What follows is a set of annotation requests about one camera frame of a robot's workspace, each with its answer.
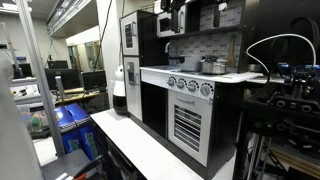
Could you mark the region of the grey stove knob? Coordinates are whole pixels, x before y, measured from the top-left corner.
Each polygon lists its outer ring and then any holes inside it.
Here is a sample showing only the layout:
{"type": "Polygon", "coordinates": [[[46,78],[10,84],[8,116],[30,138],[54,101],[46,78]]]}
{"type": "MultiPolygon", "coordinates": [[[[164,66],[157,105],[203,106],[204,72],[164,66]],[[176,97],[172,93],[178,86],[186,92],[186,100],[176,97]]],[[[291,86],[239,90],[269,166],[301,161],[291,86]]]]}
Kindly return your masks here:
{"type": "Polygon", "coordinates": [[[183,89],[186,86],[186,81],[184,79],[179,79],[176,83],[176,86],[179,89],[183,89]]]}
{"type": "Polygon", "coordinates": [[[198,84],[195,81],[190,81],[187,85],[187,89],[191,92],[195,92],[198,89],[198,84]]]}
{"type": "Polygon", "coordinates": [[[176,79],[174,77],[170,77],[168,80],[167,80],[167,84],[169,86],[174,86],[176,83],[176,79]]]}
{"type": "Polygon", "coordinates": [[[201,88],[200,88],[200,93],[203,96],[208,96],[208,95],[212,94],[213,93],[213,86],[208,83],[202,84],[201,88]]]}

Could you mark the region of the silver pot with lid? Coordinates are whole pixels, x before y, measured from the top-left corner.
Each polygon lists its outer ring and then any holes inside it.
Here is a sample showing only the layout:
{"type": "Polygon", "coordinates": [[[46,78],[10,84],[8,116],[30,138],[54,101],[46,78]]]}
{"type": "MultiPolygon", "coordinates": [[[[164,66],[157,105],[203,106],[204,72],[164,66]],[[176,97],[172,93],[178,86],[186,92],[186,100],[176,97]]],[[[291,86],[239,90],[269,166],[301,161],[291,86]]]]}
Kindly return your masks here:
{"type": "Polygon", "coordinates": [[[205,56],[200,64],[203,74],[224,74],[226,72],[227,61],[217,56],[205,56]]]}

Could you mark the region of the white fridge door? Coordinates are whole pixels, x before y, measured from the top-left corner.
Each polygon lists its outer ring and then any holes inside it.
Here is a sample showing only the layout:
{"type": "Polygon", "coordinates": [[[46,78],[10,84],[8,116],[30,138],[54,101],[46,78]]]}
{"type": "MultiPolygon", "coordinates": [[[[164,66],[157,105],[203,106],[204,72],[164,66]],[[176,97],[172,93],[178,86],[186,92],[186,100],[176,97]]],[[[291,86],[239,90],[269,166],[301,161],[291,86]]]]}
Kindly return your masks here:
{"type": "Polygon", "coordinates": [[[142,120],[139,58],[125,57],[124,71],[128,112],[142,120]]]}
{"type": "Polygon", "coordinates": [[[131,13],[120,20],[122,48],[124,55],[137,55],[139,53],[137,13],[131,13]]]}

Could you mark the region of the black computer monitor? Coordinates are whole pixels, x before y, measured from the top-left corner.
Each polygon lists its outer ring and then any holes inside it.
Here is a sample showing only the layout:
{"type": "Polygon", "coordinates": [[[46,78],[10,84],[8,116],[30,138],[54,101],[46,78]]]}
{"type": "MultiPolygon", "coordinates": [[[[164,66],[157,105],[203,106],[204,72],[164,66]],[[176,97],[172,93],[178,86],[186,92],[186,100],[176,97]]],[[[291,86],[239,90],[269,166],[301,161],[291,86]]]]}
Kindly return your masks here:
{"type": "Polygon", "coordinates": [[[82,72],[83,89],[85,91],[98,90],[105,92],[107,88],[107,81],[105,71],[82,72]]]}

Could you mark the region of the upper white fridge door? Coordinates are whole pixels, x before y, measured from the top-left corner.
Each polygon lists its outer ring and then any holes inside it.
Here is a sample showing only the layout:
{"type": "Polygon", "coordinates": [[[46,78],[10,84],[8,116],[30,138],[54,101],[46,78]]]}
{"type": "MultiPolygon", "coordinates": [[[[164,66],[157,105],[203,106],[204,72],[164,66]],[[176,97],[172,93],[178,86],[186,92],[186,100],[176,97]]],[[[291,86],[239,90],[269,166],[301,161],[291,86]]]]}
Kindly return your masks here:
{"type": "Polygon", "coordinates": [[[124,55],[137,55],[139,53],[137,13],[131,13],[120,20],[122,48],[124,55]]]}

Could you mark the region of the grey toy faucet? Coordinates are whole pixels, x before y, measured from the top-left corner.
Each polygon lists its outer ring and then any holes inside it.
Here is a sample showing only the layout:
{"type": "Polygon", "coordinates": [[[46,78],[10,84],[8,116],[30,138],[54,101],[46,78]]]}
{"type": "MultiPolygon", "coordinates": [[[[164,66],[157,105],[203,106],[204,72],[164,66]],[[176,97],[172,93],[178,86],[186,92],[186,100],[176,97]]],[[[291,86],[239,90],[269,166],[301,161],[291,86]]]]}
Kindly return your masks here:
{"type": "Polygon", "coordinates": [[[177,54],[178,47],[175,42],[169,41],[165,45],[165,54],[167,55],[168,62],[172,66],[179,65],[179,55],[177,54]]]}

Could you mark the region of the blue storage box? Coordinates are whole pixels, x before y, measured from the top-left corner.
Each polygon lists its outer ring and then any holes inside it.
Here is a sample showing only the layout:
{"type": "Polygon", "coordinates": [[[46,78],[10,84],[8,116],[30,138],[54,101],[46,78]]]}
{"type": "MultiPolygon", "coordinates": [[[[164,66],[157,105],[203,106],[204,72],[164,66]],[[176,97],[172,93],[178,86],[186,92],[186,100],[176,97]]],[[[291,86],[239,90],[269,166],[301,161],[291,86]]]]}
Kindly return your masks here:
{"type": "Polygon", "coordinates": [[[99,152],[91,117],[77,103],[59,106],[54,112],[65,152],[83,150],[90,160],[94,160],[99,152]]]}

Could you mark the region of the white oven door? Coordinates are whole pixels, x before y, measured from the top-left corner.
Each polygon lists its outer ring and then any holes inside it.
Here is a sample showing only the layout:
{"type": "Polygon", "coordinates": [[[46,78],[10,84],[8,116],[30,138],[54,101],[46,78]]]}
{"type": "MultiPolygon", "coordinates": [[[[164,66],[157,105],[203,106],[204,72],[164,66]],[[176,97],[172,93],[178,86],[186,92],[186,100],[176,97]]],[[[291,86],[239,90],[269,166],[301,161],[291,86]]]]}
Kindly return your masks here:
{"type": "Polygon", "coordinates": [[[187,94],[168,92],[168,139],[207,166],[212,105],[187,94]]]}

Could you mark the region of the white black smart speaker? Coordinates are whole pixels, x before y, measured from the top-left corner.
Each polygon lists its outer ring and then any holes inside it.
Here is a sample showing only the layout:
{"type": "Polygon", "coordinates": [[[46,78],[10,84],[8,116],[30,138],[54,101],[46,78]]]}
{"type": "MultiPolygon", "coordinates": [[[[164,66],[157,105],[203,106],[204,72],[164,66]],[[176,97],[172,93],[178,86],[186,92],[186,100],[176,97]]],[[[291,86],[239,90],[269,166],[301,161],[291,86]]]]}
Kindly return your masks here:
{"type": "Polygon", "coordinates": [[[124,83],[124,69],[120,65],[115,71],[115,84],[113,90],[113,108],[119,115],[127,114],[127,102],[124,83]]]}

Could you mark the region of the white toy microwave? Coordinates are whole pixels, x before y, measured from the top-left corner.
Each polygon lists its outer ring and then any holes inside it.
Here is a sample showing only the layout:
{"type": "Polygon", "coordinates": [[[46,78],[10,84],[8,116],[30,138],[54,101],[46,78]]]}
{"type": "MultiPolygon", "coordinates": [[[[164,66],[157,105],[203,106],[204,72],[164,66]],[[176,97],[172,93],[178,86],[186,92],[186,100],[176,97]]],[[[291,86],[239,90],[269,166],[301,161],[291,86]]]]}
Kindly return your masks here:
{"type": "Polygon", "coordinates": [[[184,34],[186,30],[186,6],[182,6],[177,13],[177,31],[173,31],[171,28],[172,19],[171,14],[167,12],[161,12],[157,17],[157,36],[168,37],[174,35],[184,34]]]}

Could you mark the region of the aluminium frame post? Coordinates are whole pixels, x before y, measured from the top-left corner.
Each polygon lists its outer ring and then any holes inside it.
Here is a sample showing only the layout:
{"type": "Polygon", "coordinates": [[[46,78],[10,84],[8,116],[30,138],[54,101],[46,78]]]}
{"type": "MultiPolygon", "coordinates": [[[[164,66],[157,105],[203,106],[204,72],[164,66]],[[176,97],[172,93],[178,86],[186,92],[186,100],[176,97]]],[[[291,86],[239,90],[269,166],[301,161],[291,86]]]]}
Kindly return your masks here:
{"type": "Polygon", "coordinates": [[[18,14],[26,38],[32,68],[34,69],[44,110],[48,118],[49,129],[53,138],[56,153],[58,157],[62,157],[65,155],[65,150],[54,111],[55,104],[52,102],[52,97],[45,75],[45,68],[43,60],[41,58],[40,48],[36,38],[36,33],[34,30],[31,14],[28,9],[27,0],[16,0],[16,5],[18,7],[18,14]]]}

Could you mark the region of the wooden spatula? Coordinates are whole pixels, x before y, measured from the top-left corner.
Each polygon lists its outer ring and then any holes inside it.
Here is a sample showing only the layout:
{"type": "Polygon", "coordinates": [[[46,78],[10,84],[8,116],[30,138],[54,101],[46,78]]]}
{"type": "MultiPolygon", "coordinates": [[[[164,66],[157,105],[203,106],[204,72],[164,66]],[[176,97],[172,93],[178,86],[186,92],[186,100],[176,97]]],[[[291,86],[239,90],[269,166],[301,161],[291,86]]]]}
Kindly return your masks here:
{"type": "Polygon", "coordinates": [[[228,46],[228,55],[227,55],[227,67],[234,67],[235,62],[235,55],[234,55],[234,48],[235,48],[235,41],[236,35],[233,34],[230,36],[229,39],[229,46],[228,46]]]}

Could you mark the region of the toy kitchen play set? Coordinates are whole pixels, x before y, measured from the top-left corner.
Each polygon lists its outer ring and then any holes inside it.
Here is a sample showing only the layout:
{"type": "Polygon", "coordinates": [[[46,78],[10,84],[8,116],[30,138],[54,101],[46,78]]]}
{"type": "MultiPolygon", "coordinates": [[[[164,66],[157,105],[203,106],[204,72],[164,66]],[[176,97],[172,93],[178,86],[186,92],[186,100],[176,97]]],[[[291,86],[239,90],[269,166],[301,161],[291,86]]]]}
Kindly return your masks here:
{"type": "MultiPolygon", "coordinates": [[[[157,139],[176,151],[178,157],[204,179],[211,179],[232,158],[238,131],[242,100],[246,80],[252,78],[245,58],[245,49],[252,39],[255,15],[260,0],[176,0],[186,6],[186,30],[184,34],[158,37],[157,17],[159,13],[143,10],[137,13],[138,45],[137,55],[123,54],[125,57],[138,57],[142,120],[128,112],[129,118],[142,122],[157,139]],[[217,56],[227,60],[230,36],[235,34],[234,67],[227,67],[224,74],[203,74],[185,72],[180,69],[180,60],[186,55],[217,56]],[[175,42],[179,55],[179,65],[172,66],[165,54],[165,45],[175,42]],[[179,89],[169,86],[170,77],[186,81],[179,89]],[[187,89],[190,81],[198,84],[198,89],[187,89]],[[213,86],[213,93],[203,96],[201,85],[213,86]],[[168,139],[168,92],[175,91],[203,100],[212,105],[210,140],[207,166],[204,167],[168,139]]],[[[177,31],[177,13],[180,10],[166,6],[162,12],[171,14],[173,31],[177,31]]]]}

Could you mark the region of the lower white fridge door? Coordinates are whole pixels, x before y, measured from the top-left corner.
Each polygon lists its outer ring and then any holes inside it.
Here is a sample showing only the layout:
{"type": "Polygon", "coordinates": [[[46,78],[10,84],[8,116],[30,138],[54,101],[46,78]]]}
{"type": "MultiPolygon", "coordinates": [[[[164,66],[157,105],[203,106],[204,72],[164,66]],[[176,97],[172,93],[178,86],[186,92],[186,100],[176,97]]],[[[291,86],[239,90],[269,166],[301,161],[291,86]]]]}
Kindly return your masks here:
{"type": "Polygon", "coordinates": [[[139,58],[125,57],[124,71],[128,112],[142,120],[139,58]]]}

